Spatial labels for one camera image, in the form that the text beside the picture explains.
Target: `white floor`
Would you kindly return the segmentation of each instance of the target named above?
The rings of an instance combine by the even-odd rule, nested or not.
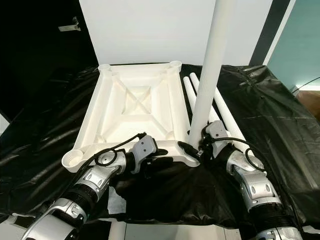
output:
[[[20,240],[26,229],[0,223],[1,239]],[[238,229],[219,226],[127,224],[125,240],[241,240]]]
[[[7,223],[6,221],[0,223],[0,239],[20,240],[25,231],[26,229]]]

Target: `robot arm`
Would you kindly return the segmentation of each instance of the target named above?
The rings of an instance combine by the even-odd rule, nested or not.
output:
[[[157,151],[155,140],[144,134],[129,152],[112,150],[98,155],[97,164],[28,228],[22,240],[77,239],[79,228],[108,188],[111,177],[138,173],[146,157]]]
[[[255,239],[302,240],[300,232],[286,214],[280,197],[267,178],[262,162],[232,147],[229,139],[212,141],[228,137],[220,120],[206,126],[202,137],[199,153],[210,151],[214,158],[220,155],[227,173],[239,183],[245,206],[257,231]]]

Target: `teal wall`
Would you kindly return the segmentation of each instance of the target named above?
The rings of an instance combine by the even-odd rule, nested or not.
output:
[[[320,76],[320,0],[296,0],[268,67],[290,90]]]

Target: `black tarp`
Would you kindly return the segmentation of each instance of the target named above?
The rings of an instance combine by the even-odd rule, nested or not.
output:
[[[191,72],[200,76],[201,67],[183,65],[181,79]],[[76,140],[98,76],[95,67],[77,74],[57,72],[2,134],[0,213],[37,215],[66,189],[74,175],[62,167],[61,157]],[[300,222],[317,226],[319,123],[265,66],[223,66],[218,88],[247,141],[272,164],[288,212],[293,214],[293,202]],[[189,104],[187,110],[191,119]],[[140,174],[112,181],[127,200],[127,212],[118,219],[228,228],[249,225],[238,184],[222,168],[155,162],[148,175],[148,179]],[[99,202],[92,219],[109,216],[107,199]]]

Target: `cylindrical pipe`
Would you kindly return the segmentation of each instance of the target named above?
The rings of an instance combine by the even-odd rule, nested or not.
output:
[[[190,103],[190,108],[191,108],[191,111],[193,114],[194,110],[195,110],[195,105],[196,105],[196,94],[194,92],[194,89],[192,88],[189,77],[185,76],[183,78],[183,83],[184,83],[186,95],[187,95],[189,103]]]
[[[193,87],[195,89],[195,92],[198,93],[199,79],[198,79],[197,75],[194,72],[192,72],[192,73],[190,73],[190,78],[191,78]],[[210,108],[208,120],[209,120],[209,123],[212,123],[214,121],[220,120],[216,110],[214,109],[214,107],[212,105],[211,105],[211,108]]]
[[[242,140],[246,140],[244,135],[242,134],[240,128],[238,127],[234,117],[232,116],[227,104],[225,103],[223,97],[221,96],[218,88],[215,89],[215,95],[214,95],[214,100],[215,103],[219,109],[219,113],[222,116],[223,122],[227,128],[227,130],[230,132],[231,136],[233,138],[238,138]],[[233,142],[235,147],[242,152],[245,152],[248,148],[248,145],[239,142],[239,141],[234,141]]]
[[[207,124],[210,107],[225,55],[228,29],[233,17],[236,0],[216,0],[209,38],[206,45],[200,85],[195,101],[188,142],[198,149],[201,130]]]
[[[125,240],[127,223],[122,221],[113,221],[111,223],[108,240]]]

